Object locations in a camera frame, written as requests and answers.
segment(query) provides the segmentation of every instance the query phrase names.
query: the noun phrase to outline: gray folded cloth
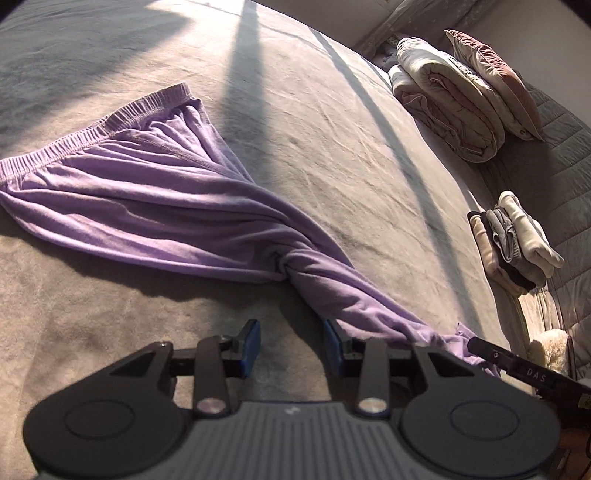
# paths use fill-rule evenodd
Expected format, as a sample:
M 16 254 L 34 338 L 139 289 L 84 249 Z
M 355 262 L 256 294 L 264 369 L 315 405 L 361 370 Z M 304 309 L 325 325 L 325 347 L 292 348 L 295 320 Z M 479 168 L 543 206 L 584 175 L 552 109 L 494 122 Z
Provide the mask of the gray folded cloth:
M 487 210 L 486 218 L 491 224 L 492 239 L 505 261 L 515 267 L 525 278 L 534 282 L 536 286 L 546 285 L 544 271 L 522 255 L 513 222 L 505 209 L 497 206 L 494 210 Z

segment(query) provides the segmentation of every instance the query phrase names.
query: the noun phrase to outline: ribbed plastic surface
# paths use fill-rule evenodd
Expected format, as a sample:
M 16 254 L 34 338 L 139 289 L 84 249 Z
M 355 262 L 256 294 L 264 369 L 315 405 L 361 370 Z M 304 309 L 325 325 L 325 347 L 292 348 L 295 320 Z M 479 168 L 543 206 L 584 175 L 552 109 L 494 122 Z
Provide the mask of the ribbed plastic surface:
M 38 480 L 50 480 L 41 475 Z M 441 480 L 384 421 L 341 403 L 248 403 L 197 422 L 176 453 L 129 480 Z

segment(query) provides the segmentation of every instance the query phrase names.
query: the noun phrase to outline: pink pillow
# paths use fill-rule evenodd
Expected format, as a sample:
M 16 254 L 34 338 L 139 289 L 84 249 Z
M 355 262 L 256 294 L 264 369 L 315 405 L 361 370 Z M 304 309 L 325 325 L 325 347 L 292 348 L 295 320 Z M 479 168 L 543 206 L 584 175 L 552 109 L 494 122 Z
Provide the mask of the pink pillow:
M 505 101 L 515 119 L 542 140 L 542 120 L 530 93 L 519 76 L 488 45 L 457 30 L 446 30 L 453 56 L 471 66 Z

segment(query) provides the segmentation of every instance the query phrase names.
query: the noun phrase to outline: circular pad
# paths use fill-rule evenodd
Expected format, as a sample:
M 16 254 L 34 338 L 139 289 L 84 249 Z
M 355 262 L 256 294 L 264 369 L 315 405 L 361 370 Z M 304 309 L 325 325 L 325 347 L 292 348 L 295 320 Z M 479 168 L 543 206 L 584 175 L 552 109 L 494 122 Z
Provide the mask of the circular pad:
M 117 437 L 131 427 L 134 411 L 124 403 L 99 400 L 75 406 L 66 415 L 66 426 L 74 435 L 89 440 Z
M 37 404 L 23 439 L 39 470 L 65 478 L 119 478 L 174 450 L 186 416 L 143 382 L 109 377 L 72 385 Z
M 400 428 L 426 460 L 475 479 L 533 472 L 552 455 L 560 434 L 540 400 L 480 376 L 433 382 L 406 407 Z
M 502 440 L 516 431 L 519 417 L 505 405 L 469 401 L 452 411 L 452 425 L 473 440 Z

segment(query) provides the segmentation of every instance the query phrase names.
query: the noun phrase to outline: wall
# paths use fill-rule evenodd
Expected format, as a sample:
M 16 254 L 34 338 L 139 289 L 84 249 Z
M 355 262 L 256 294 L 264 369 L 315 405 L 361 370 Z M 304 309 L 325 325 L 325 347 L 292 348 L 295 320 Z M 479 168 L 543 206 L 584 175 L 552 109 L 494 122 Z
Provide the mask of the wall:
M 560 0 L 499 0 L 467 33 L 591 126 L 591 28 Z
M 402 0 L 256 0 L 352 48 Z

